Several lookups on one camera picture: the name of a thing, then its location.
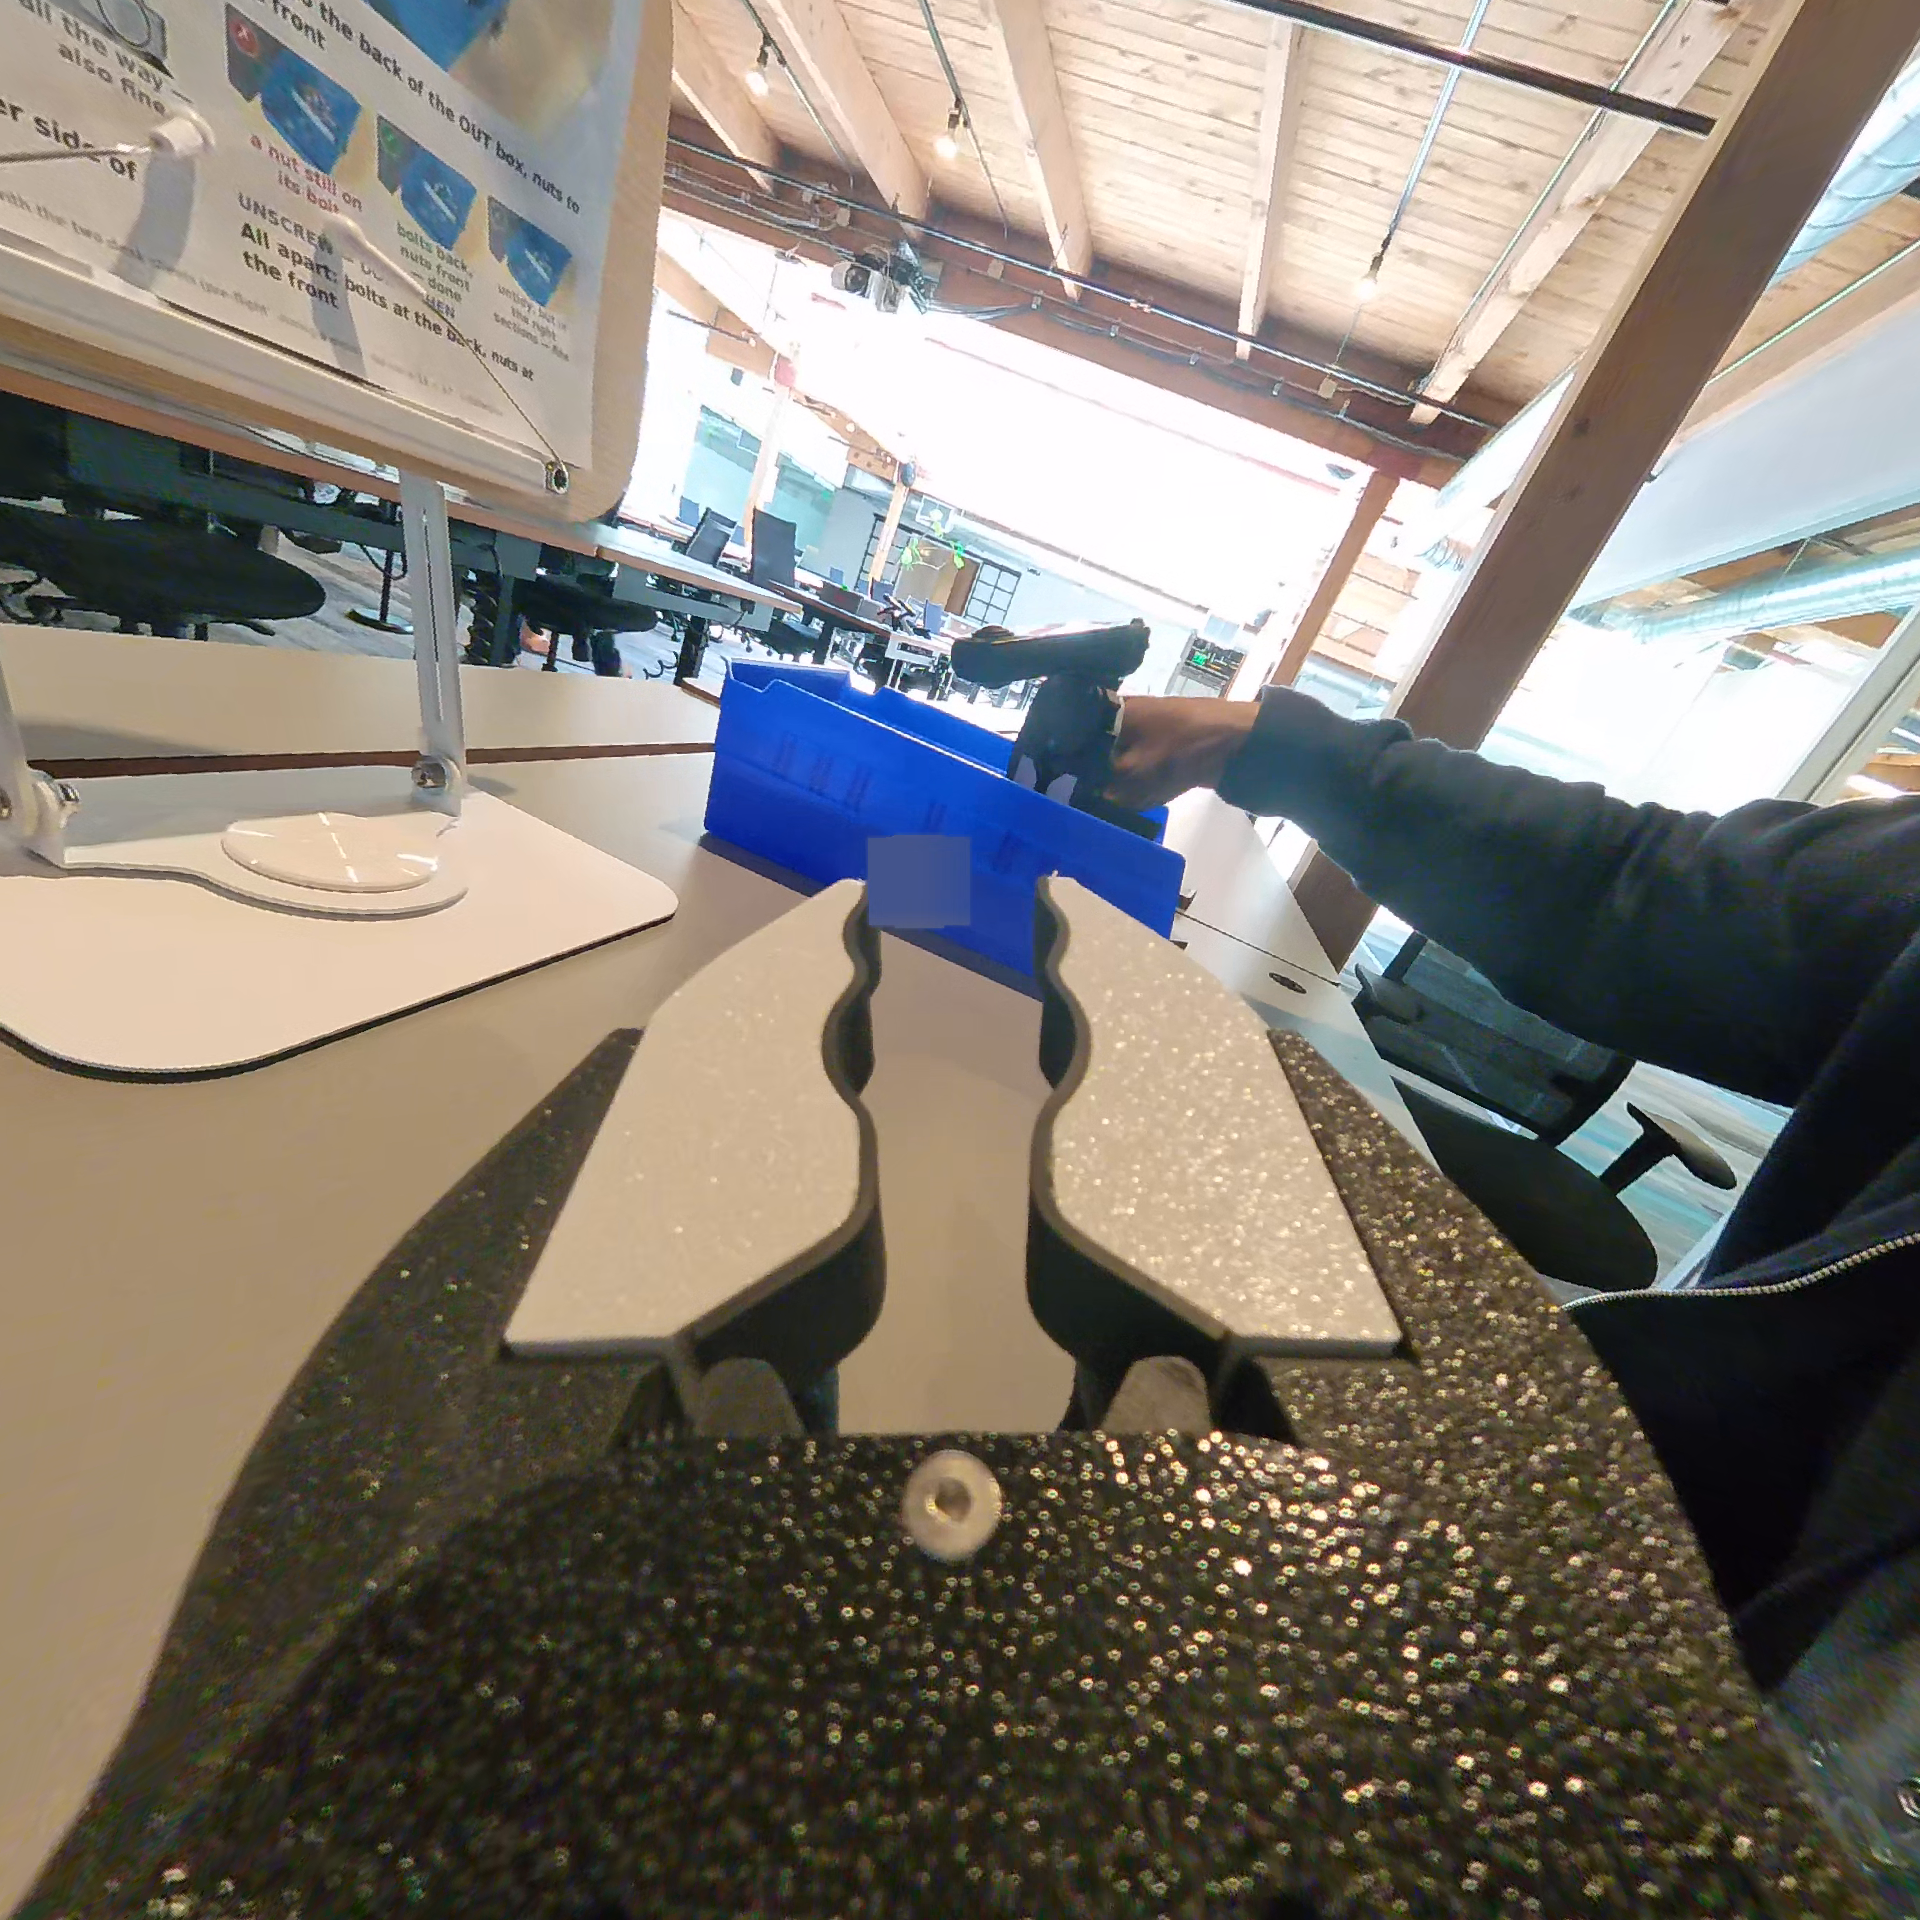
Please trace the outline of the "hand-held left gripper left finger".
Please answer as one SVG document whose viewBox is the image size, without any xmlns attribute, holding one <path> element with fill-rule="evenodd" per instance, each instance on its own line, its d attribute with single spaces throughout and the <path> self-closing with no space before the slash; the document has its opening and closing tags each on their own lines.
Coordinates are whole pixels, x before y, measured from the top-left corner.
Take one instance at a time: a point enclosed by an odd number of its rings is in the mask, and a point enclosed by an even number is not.
<svg viewBox="0 0 1920 1920">
<path fill-rule="evenodd" d="M 838 1363 L 877 1317 L 877 936 L 838 879 L 642 1026 L 508 1317 L 512 1358 Z"/>
</svg>

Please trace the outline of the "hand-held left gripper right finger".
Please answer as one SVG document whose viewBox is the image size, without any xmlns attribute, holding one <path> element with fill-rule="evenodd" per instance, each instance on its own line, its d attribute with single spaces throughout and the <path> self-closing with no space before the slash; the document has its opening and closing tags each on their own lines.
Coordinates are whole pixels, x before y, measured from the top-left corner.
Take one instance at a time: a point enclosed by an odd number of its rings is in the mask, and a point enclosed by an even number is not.
<svg viewBox="0 0 1920 1920">
<path fill-rule="evenodd" d="M 1402 1323 L 1275 1052 L 1183 946 L 1036 883 L 1028 1303 L 1076 1358 L 1386 1358 Z"/>
</svg>

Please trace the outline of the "large blue plastic bin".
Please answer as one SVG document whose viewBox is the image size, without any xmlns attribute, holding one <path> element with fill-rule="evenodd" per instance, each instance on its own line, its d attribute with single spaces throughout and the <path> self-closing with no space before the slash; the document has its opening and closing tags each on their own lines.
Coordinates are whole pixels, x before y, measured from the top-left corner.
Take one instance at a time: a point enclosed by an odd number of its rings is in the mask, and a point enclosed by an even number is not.
<svg viewBox="0 0 1920 1920">
<path fill-rule="evenodd" d="M 1166 813 L 1119 831 L 1010 781 L 1010 741 L 838 665 L 734 659 L 714 710 L 706 834 L 796 879 L 867 879 L 877 921 L 1031 978 L 1036 883 L 1068 871 L 1177 933 Z"/>
</svg>

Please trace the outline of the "person's right forearm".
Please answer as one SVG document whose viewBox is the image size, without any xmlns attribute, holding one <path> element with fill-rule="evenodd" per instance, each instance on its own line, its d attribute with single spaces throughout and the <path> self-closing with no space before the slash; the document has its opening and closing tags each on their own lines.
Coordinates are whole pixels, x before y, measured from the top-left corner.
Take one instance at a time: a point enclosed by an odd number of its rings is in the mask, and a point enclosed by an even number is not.
<svg viewBox="0 0 1920 1920">
<path fill-rule="evenodd" d="M 1370 897 L 1572 1038 L 1915 1127 L 1915 794 L 1682 813 L 1275 691 L 1221 801 L 1308 831 Z"/>
</svg>

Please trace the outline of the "person's right hand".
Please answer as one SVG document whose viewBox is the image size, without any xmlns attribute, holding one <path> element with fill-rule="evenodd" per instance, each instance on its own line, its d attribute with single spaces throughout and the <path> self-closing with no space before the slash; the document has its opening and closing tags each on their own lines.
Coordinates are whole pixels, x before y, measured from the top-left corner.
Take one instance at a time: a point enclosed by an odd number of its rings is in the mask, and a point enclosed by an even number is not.
<svg viewBox="0 0 1920 1920">
<path fill-rule="evenodd" d="M 1258 702 L 1119 702 L 1103 794 L 1119 809 L 1160 809 L 1191 791 L 1213 791 L 1258 726 Z"/>
</svg>

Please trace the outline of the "black office chair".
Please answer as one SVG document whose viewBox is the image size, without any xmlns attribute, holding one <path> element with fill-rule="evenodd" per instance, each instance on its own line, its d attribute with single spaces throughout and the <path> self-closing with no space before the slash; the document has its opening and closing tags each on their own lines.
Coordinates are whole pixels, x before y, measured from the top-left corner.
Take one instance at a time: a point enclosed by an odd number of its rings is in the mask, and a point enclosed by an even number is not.
<svg viewBox="0 0 1920 1920">
<path fill-rule="evenodd" d="M 1631 1082 L 1635 1055 L 1531 1017 L 1426 933 L 1414 933 L 1382 970 L 1356 969 L 1352 1006 L 1444 1174 L 1548 1284 L 1655 1290 L 1657 1249 L 1624 1187 L 1662 1159 L 1709 1187 L 1740 1187 L 1711 1138 L 1642 1106 L 1631 1106 L 1641 1137 L 1614 1165 L 1599 1174 L 1577 1165 L 1567 1138 Z"/>
<path fill-rule="evenodd" d="M 215 620 L 318 619 L 327 588 L 257 543 L 149 520 L 73 520 L 46 509 L 0 509 L 0 557 L 49 594 L 6 588 L 41 620 L 63 612 L 107 612 L 121 633 L 158 638 Z"/>
</svg>

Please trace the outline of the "wooden pillar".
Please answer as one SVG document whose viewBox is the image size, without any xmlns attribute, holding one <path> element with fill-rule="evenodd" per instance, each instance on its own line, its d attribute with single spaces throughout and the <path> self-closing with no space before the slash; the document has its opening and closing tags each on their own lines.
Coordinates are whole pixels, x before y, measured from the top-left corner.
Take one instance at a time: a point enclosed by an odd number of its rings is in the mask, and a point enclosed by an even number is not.
<svg viewBox="0 0 1920 1920">
<path fill-rule="evenodd" d="M 1471 553 L 1386 715 L 1478 751 L 1572 612 L 1843 156 L 1915 55 L 1915 0 L 1785 3 L 1635 287 Z"/>
</svg>

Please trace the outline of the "printed instruction sheet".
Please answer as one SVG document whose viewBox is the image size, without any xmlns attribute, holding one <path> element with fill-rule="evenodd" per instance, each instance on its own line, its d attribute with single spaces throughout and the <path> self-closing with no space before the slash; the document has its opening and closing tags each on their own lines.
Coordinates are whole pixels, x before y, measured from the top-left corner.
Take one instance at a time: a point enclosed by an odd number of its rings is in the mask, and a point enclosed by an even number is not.
<svg viewBox="0 0 1920 1920">
<path fill-rule="evenodd" d="M 648 3 L 6 3 L 6 248 L 590 458 Z"/>
</svg>

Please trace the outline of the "black ceiling track rail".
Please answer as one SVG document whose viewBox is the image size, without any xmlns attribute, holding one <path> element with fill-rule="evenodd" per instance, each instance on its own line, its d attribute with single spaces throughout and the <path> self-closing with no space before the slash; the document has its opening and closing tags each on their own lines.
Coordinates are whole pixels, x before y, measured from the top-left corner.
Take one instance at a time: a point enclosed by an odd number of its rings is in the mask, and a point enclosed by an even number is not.
<svg viewBox="0 0 1920 1920">
<path fill-rule="evenodd" d="M 1478 77 L 1513 82 L 1513 90 L 1527 90 L 1541 99 L 1562 99 L 1562 103 L 1582 103 L 1582 110 L 1614 113 L 1631 121 L 1647 121 L 1662 131 L 1709 136 L 1716 129 L 1716 118 L 1682 110 L 1682 103 L 1657 103 L 1657 99 L 1631 95 L 1621 82 L 1584 82 L 1584 77 L 1572 77 L 1572 76 L 1553 76 L 1553 67 L 1541 67 L 1527 61 L 1497 61 L 1497 55 L 1478 55 L 1461 46 L 1435 46 L 1435 40 L 1414 34 L 1414 27 L 1391 27 L 1382 19 L 1361 19 L 1361 15 L 1308 3 L 1308 0 L 1236 0 L 1236 8 L 1288 19 L 1288 23 L 1302 23 L 1312 34 L 1374 46 L 1374 47 L 1395 55 L 1395 61 L 1419 61 L 1419 64 L 1450 67 L 1450 76 L 1478 76 Z"/>
</svg>

